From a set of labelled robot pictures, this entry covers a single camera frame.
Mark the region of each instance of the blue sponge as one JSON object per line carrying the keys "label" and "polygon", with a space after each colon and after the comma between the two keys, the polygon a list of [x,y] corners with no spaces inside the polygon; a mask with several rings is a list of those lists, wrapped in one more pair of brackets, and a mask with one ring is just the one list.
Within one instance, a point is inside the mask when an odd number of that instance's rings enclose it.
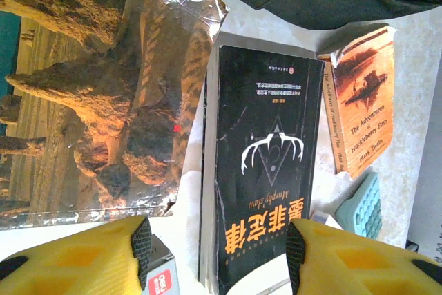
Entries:
{"label": "blue sponge", "polygon": [[336,212],[339,224],[346,231],[376,239],[381,231],[381,196],[378,174],[370,173],[354,196]]}

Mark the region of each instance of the small box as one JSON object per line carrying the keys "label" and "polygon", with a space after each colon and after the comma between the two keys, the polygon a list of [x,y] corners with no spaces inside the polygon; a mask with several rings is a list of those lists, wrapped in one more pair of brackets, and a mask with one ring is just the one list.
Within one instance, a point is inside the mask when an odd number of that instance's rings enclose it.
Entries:
{"label": "small box", "polygon": [[334,218],[328,213],[315,210],[312,213],[310,220],[320,222],[321,224],[342,230],[342,227],[338,224],[338,222],[336,222],[336,220],[334,220]]}
{"label": "small box", "polygon": [[143,294],[180,294],[175,256],[155,234],[152,235],[152,253]]}

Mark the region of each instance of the white antler graphic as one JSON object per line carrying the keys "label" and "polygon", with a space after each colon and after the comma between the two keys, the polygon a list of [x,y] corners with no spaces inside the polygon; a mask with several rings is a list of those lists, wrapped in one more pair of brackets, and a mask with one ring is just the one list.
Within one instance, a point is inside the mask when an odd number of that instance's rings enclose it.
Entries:
{"label": "white antler graphic", "polygon": [[[291,142],[293,144],[293,157],[292,157],[292,160],[294,160],[295,156],[296,156],[296,142],[299,143],[300,153],[299,153],[298,159],[299,159],[299,161],[301,161],[303,153],[304,153],[304,142],[302,140],[300,140],[299,138],[292,137],[292,136],[287,136],[287,135],[285,135],[284,133],[281,133],[281,132],[279,132],[278,134],[279,134],[279,137],[281,137],[281,146],[284,146],[284,142],[286,142],[286,141],[289,141],[289,142]],[[249,154],[250,149],[253,148],[253,152],[251,154],[251,168],[254,168],[253,161],[255,159],[255,152],[256,152],[256,150],[258,150],[258,147],[260,145],[263,145],[263,144],[267,144],[267,148],[269,149],[270,148],[270,141],[273,138],[273,135],[274,135],[274,133],[268,134],[268,136],[265,139],[257,141],[257,142],[255,142],[253,144],[250,144],[242,152],[242,155],[241,155],[241,172],[242,172],[243,175],[244,175],[244,170],[247,169],[246,158],[247,158],[247,155]]]}
{"label": "white antler graphic", "polygon": [[293,157],[291,158],[292,160],[295,159],[295,155],[296,155],[295,142],[299,143],[299,147],[300,147],[301,152],[299,153],[298,159],[299,159],[299,161],[301,161],[303,153],[304,153],[304,142],[302,140],[300,140],[299,138],[287,136],[284,133],[279,133],[279,137],[281,137],[281,146],[284,146],[285,141],[290,141],[293,144]]}
{"label": "white antler graphic", "polygon": [[269,148],[270,147],[270,141],[271,141],[271,139],[273,138],[273,133],[271,133],[271,134],[268,134],[268,136],[265,138],[265,139],[263,139],[263,140],[260,140],[260,141],[257,141],[257,142],[255,142],[255,143],[253,143],[253,144],[250,144],[243,152],[242,152],[242,155],[241,155],[241,172],[242,172],[242,174],[244,175],[244,169],[246,169],[247,168],[247,166],[246,166],[246,158],[247,158],[247,155],[249,154],[249,151],[250,151],[250,149],[251,148],[254,148],[253,149],[253,152],[252,152],[252,154],[251,154],[251,168],[253,168],[253,160],[255,159],[255,152],[256,152],[256,150],[258,149],[258,147],[260,146],[260,145],[263,145],[263,144],[266,144],[267,143],[267,148]]}

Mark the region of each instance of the book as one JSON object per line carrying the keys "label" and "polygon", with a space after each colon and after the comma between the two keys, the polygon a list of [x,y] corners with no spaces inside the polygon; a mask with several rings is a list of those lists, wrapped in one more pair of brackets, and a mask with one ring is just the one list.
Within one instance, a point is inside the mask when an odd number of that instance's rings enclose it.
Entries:
{"label": "book", "polygon": [[352,178],[392,141],[393,31],[366,26],[359,37],[348,36],[318,56],[326,61],[323,92],[336,170]]}
{"label": "book", "polygon": [[206,83],[199,279],[226,294],[284,254],[289,220],[309,215],[323,62],[246,37],[218,41]]}

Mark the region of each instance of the black rubber pad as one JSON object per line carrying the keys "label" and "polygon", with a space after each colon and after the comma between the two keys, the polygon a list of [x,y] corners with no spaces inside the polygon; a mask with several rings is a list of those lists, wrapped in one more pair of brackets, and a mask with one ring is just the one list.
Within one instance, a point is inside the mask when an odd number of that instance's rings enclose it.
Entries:
{"label": "black rubber pad", "polygon": [[300,287],[300,268],[305,259],[305,241],[293,223],[290,223],[287,232],[286,256],[291,289],[296,295]]}
{"label": "black rubber pad", "polygon": [[412,263],[416,265],[423,273],[427,274],[431,279],[442,285],[442,266],[425,262],[424,260],[414,259]]}
{"label": "black rubber pad", "polygon": [[148,265],[152,250],[151,224],[147,217],[132,234],[131,244],[133,256],[138,259],[138,280],[140,281],[141,288],[144,290],[146,288]]}
{"label": "black rubber pad", "polygon": [[27,261],[28,257],[18,256],[0,262],[0,281],[9,276],[13,271],[18,269]]}

